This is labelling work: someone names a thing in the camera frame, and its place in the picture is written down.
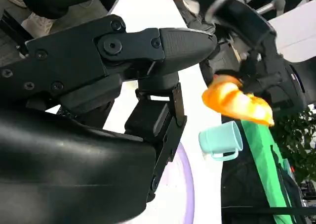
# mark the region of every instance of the floor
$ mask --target floor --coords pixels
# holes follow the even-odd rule
[[[31,14],[28,9],[22,9],[7,0],[5,2],[5,9],[19,23],[22,23],[22,21]],[[107,13],[107,10],[103,7],[99,0],[74,5],[69,8],[69,12],[66,16],[58,19],[54,23],[51,33],[68,29],[96,18],[101,18],[106,16]],[[19,52],[15,47],[16,43],[5,35],[2,30],[0,30],[0,67],[17,60],[21,60]]]

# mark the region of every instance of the green leaves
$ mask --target green leaves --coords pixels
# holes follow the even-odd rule
[[[316,180],[316,149],[311,148],[316,132],[316,114],[309,108],[301,113],[278,118],[271,134],[283,158],[294,166],[298,183],[310,178]]]

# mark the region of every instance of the black chair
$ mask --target black chair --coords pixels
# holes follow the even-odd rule
[[[305,92],[307,104],[314,104],[316,102],[316,56],[291,65]]]

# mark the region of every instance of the black plastic cover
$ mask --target black plastic cover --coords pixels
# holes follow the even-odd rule
[[[0,109],[6,224],[111,224],[145,210],[156,160],[141,138],[36,110]]]

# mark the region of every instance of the mug handle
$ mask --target mug handle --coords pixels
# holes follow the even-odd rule
[[[223,156],[223,157],[214,157],[214,153],[211,153],[211,157],[215,160],[215,161],[230,161],[233,160],[235,158],[237,158],[238,156],[238,149],[235,148],[235,152],[234,154],[228,155],[228,156]]]

